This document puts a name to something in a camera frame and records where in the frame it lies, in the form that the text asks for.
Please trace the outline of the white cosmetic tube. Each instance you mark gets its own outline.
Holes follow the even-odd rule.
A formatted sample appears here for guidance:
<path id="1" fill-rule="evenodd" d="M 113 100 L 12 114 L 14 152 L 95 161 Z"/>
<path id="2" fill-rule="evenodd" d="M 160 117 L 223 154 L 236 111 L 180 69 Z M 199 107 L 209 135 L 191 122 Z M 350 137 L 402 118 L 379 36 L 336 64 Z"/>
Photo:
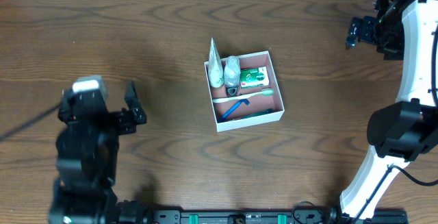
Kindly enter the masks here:
<path id="1" fill-rule="evenodd" d="M 211 44 L 209 49 L 208 78 L 209 78 L 209 85 L 212 88 L 220 88 L 224 84 L 222 61 L 220 59 L 213 38 L 211 38 Z"/>

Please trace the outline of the green white toothbrush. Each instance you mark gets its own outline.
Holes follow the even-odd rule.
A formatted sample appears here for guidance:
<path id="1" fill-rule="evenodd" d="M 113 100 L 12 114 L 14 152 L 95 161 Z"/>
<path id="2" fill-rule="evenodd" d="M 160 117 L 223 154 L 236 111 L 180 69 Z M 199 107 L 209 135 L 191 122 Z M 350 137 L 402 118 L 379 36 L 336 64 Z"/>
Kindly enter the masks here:
<path id="1" fill-rule="evenodd" d="M 261 96 L 272 96 L 273 94 L 274 94 L 273 89 L 265 88 L 265 89 L 263 89 L 263 90 L 261 90 L 259 92 L 253 92 L 253 93 L 249 93 L 249 94 L 245 94 L 245 95 L 213 99 L 212 102 L 213 103 L 225 103 L 225 102 L 228 102 L 228 101 L 234 101 L 234 100 L 240 100 L 240 99 L 248 99 L 248 98 L 259 96 L 259 95 L 261 95 Z"/>

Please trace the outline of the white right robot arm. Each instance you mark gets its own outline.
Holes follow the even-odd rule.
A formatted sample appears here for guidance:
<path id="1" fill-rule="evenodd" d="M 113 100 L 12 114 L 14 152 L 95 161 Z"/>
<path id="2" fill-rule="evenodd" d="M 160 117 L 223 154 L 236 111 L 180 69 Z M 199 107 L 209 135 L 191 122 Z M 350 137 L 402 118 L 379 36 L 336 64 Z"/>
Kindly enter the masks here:
<path id="1" fill-rule="evenodd" d="M 366 157 L 327 223 L 407 223 L 403 211 L 376 210 L 397 174 L 437 185 L 405 170 L 437 146 L 437 0 L 376 0 L 374 10 L 376 16 L 352 18 L 346 48 L 365 42 L 385 60 L 401 60 L 402 79 L 394 104 L 371 115 Z"/>

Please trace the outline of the green soap packet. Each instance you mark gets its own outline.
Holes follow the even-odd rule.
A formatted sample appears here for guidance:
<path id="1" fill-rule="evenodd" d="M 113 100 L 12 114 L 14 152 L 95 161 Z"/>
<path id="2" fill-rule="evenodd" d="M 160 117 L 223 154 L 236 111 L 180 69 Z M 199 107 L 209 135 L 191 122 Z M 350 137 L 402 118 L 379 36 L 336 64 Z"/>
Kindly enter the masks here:
<path id="1" fill-rule="evenodd" d="M 268 86 L 268 70 L 265 66 L 253 69 L 244 69 L 240 73 L 241 88 L 255 88 L 259 86 Z"/>

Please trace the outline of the teal red toothpaste tube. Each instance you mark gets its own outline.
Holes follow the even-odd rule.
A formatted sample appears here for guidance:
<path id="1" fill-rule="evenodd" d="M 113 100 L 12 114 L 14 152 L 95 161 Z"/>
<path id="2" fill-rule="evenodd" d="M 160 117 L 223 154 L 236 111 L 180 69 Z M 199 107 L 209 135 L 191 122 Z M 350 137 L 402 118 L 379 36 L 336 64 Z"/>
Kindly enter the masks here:
<path id="1" fill-rule="evenodd" d="M 271 114 L 271 113 L 273 113 L 273 109 L 269 108 L 269 109 L 266 109 L 266 110 L 262 110 L 260 112 L 256 112 L 256 113 L 253 113 L 253 114 L 249 114 L 249 115 L 246 115 L 246 116 L 242 116 L 242 117 L 236 118 L 234 120 L 250 119 L 250 118 L 253 118 L 253 117 L 263 116 L 263 115 Z"/>

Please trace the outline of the white cardboard box pink inside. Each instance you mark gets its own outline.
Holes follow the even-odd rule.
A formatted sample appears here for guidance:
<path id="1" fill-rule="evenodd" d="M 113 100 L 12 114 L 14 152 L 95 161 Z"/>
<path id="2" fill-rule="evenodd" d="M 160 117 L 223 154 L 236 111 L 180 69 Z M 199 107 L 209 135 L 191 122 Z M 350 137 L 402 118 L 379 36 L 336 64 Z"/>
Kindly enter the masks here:
<path id="1" fill-rule="evenodd" d="M 223 114 L 237 103 L 236 100 L 224 103 L 215 103 L 215 99 L 225 98 L 225 87 L 208 88 L 209 100 L 211 102 L 214 121 L 217 132 L 224 132 L 232 129 L 250 127 L 279 121 L 285 112 L 283 100 L 276 75 L 272 65 L 272 60 L 268 51 L 240 55 L 240 66 L 242 69 L 255 69 L 266 67 L 268 85 L 254 88 L 239 89 L 237 94 L 244 95 L 249 104 L 240 104 L 235 111 L 222 120 Z"/>

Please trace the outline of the blue disposable razor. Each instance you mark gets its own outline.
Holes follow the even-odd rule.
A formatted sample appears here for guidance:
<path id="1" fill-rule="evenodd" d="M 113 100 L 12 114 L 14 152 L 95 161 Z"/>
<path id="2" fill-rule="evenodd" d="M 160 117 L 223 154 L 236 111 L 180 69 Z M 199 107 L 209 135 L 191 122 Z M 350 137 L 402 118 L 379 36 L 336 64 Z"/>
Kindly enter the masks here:
<path id="1" fill-rule="evenodd" d="M 245 105 L 249 105 L 249 100 L 248 99 L 240 99 L 239 101 L 237 101 L 231 108 L 229 108 L 219 119 L 219 123 L 224 122 L 229 115 L 231 115 L 233 112 L 235 112 L 240 105 L 244 103 Z"/>

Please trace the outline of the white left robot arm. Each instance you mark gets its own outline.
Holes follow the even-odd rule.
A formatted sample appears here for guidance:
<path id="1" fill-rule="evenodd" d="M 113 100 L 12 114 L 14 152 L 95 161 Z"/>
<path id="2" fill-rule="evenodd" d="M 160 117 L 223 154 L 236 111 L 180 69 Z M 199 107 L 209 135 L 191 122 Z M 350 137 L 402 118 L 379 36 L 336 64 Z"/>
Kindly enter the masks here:
<path id="1" fill-rule="evenodd" d="M 146 123 L 133 82 L 126 108 L 110 112 L 105 88 L 97 79 L 81 79 L 63 92 L 58 118 L 66 124 L 55 146 L 59 177 L 53 185 L 49 223 L 152 223 L 138 201 L 118 201 L 116 183 L 119 138 Z"/>

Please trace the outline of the clear bottle dark cap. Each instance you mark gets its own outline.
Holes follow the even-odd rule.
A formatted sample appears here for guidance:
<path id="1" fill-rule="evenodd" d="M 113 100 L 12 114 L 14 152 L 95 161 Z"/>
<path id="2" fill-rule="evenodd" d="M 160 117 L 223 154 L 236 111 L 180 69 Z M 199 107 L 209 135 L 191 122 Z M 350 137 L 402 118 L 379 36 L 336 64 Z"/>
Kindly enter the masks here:
<path id="1" fill-rule="evenodd" d="M 234 97 L 237 95 L 238 87 L 240 84 L 240 61 L 236 56 L 229 56 L 225 62 L 224 68 L 224 84 L 226 86 L 226 92 L 228 97 Z"/>

